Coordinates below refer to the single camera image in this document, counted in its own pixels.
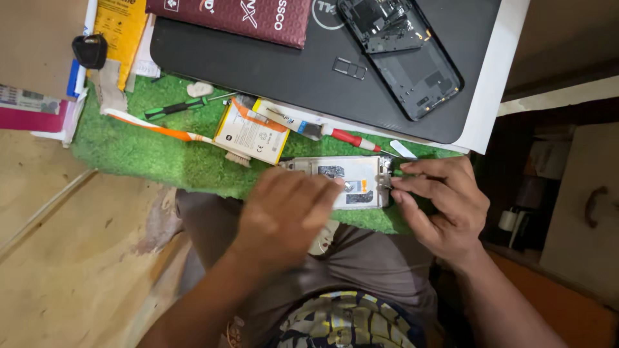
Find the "red screwdriver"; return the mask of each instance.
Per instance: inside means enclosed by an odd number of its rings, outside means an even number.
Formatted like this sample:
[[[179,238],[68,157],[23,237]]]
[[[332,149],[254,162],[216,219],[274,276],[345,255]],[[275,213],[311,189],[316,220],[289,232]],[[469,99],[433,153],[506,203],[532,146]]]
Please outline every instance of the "red screwdriver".
[[[374,144],[373,142],[367,139],[364,139],[360,136],[354,136],[348,133],[347,131],[343,131],[341,129],[335,129],[333,127],[330,127],[328,124],[322,125],[321,133],[325,136],[332,136],[338,140],[348,142],[349,144],[355,147],[360,147],[361,149],[366,149],[366,150],[370,150],[374,152],[384,152],[385,154],[391,155],[393,157],[400,157],[398,155],[394,155],[390,152],[387,152],[381,149],[380,146]]]

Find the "maroon box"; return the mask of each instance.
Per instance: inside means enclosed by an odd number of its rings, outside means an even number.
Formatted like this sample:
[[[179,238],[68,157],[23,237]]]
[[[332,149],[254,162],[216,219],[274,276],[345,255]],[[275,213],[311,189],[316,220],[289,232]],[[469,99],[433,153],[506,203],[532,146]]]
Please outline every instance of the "maroon box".
[[[303,48],[311,0],[147,0],[146,12]]]

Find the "hand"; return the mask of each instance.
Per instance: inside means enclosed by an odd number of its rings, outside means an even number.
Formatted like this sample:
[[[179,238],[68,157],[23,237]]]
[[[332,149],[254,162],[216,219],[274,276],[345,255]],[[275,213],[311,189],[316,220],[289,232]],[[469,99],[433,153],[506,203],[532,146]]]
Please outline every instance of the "hand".
[[[391,195],[417,239],[455,268],[463,267],[472,253],[483,250],[478,239],[490,207],[477,188],[466,157],[403,163],[404,173],[416,177],[391,178]],[[407,192],[429,198],[439,214],[426,216]]]
[[[340,178],[266,170],[245,202],[229,251],[260,275],[302,264],[343,187]]]

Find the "floor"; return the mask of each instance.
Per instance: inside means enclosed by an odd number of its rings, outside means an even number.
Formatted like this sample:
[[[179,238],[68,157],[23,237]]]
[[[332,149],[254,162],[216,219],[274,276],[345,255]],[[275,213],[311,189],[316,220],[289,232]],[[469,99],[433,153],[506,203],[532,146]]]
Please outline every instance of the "floor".
[[[0,246],[87,168],[0,130]],[[133,347],[174,300],[191,244],[175,189],[94,173],[0,248],[0,347]]]

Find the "person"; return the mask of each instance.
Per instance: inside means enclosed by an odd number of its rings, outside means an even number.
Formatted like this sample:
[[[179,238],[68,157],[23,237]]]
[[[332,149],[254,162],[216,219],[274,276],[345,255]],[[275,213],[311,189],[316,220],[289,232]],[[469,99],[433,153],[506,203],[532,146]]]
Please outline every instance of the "person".
[[[341,225],[322,258],[308,249],[341,179],[271,168],[245,203],[180,191],[177,214],[207,272],[139,346],[217,347],[236,315],[243,347],[423,347],[436,314],[434,254],[454,269],[481,346],[564,347],[483,249],[490,202],[469,160],[401,170],[411,176],[392,178],[391,195],[416,238]],[[439,213],[427,216],[409,192]]]

